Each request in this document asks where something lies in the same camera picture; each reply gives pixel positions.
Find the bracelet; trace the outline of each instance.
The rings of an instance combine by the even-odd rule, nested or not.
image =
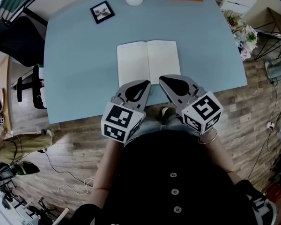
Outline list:
[[[209,142],[201,142],[201,141],[200,141],[200,137],[198,137],[198,143],[205,145],[205,144],[208,144],[208,143],[213,142],[213,141],[216,139],[216,137],[217,137],[217,130],[215,129],[215,131],[216,131],[216,134],[215,134],[214,138],[211,139]]]

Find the khaki pants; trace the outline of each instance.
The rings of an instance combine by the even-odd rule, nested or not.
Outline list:
[[[2,142],[0,162],[10,164],[13,161],[15,162],[16,160],[21,159],[25,154],[48,148],[51,145],[52,139],[48,134],[20,134],[13,136]]]

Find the metal stand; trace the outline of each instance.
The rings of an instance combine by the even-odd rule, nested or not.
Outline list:
[[[259,28],[265,27],[265,26],[273,24],[273,23],[275,23],[275,22],[269,22],[269,23],[267,23],[265,25],[262,25],[262,26],[259,26],[259,27],[255,28],[255,29],[259,29]],[[269,31],[258,32],[259,35],[261,35],[262,37],[266,37],[267,40],[266,40],[266,43],[263,45],[262,49],[260,50],[260,52],[258,53],[257,57],[254,58],[254,60],[262,58],[265,55],[267,55],[267,54],[271,53],[272,51],[275,51],[276,49],[281,47],[281,45],[279,45],[279,46],[275,47],[274,49],[272,49],[278,42],[281,42],[281,37],[278,36],[280,33],[279,32],[274,32],[276,26],[277,25],[275,23],[275,25],[274,25],[274,27],[273,27],[271,32],[269,32]],[[275,40],[277,40],[277,42],[275,42],[270,48],[268,48],[267,50],[262,52],[270,39],[275,39]],[[281,58],[281,51],[280,51],[280,53],[279,53],[279,55],[278,55],[278,57],[276,59],[279,59],[279,58]]]

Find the button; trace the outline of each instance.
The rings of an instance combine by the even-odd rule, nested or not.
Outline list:
[[[179,190],[178,189],[173,189],[172,190],[172,194],[173,195],[178,195],[179,194]]]
[[[175,213],[180,213],[180,212],[182,212],[182,208],[176,206],[176,207],[174,208],[174,212],[175,212]]]

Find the blank page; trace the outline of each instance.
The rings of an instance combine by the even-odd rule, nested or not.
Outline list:
[[[150,80],[146,42],[135,42],[117,46],[118,85],[135,80]]]
[[[158,84],[159,77],[163,75],[181,75],[176,42],[149,41],[147,47],[152,84]]]

